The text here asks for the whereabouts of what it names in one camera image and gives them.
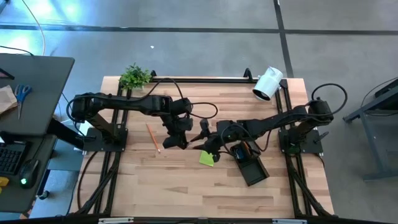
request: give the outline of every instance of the blue scissors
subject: blue scissors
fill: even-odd
[[[21,85],[18,84],[18,86],[15,88],[14,94],[17,98],[18,101],[18,119],[21,117],[21,110],[22,110],[22,103],[25,100],[25,97],[32,91],[32,87],[30,85]]]

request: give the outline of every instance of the gray floor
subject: gray floor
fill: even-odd
[[[43,24],[277,28],[271,0],[26,2]],[[280,6],[286,29],[398,29],[397,0],[280,0]],[[26,25],[34,21],[20,1],[12,0],[0,14],[0,24]],[[246,67],[260,75],[269,65],[285,72],[279,34],[45,31],[45,36],[46,55],[76,59],[64,91],[69,99],[77,93],[99,91],[103,76],[119,75],[134,62],[156,70],[158,75],[240,77]],[[334,122],[320,128],[330,132],[323,147],[335,213],[395,223],[398,179],[362,181],[362,175],[375,171],[375,164],[361,123],[347,125],[342,117],[358,108],[372,87],[397,76],[398,35],[287,35],[287,43],[294,77],[304,78],[309,93],[322,83],[336,82],[349,94],[346,107],[336,114]],[[0,44],[22,47],[34,54],[42,50],[38,31],[0,30]],[[343,99],[334,88],[318,94],[332,108]],[[65,106],[66,102],[61,101],[63,111]],[[385,137],[391,132],[379,134]],[[73,186],[57,186],[60,177],[63,175],[51,175],[49,183],[53,184],[49,187],[58,193],[52,200],[37,204],[35,217],[45,215],[41,211],[50,211],[58,198],[62,205],[48,213],[67,212],[64,205]]]

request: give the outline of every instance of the black desk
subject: black desk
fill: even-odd
[[[17,118],[17,110],[2,114],[0,131],[34,143],[25,160],[31,159],[35,147],[45,135],[45,141],[37,154],[40,169],[35,186],[28,190],[22,189],[19,187],[18,176],[4,175],[10,179],[10,183],[0,194],[0,212],[22,213],[29,209],[47,181],[47,164],[56,137],[83,148],[83,142],[76,138],[76,132],[52,118],[74,62],[73,58],[0,54],[0,68],[15,77],[14,80],[0,79],[0,87],[10,85],[15,89],[18,84],[32,87],[32,92],[22,106],[21,119]]]

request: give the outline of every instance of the potted plant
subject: potted plant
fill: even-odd
[[[146,83],[149,83],[151,75],[149,74],[148,69],[144,71],[136,66],[136,63],[130,65],[126,68],[126,72],[122,74],[119,81],[123,86],[123,90],[133,90],[133,89],[140,89]]]

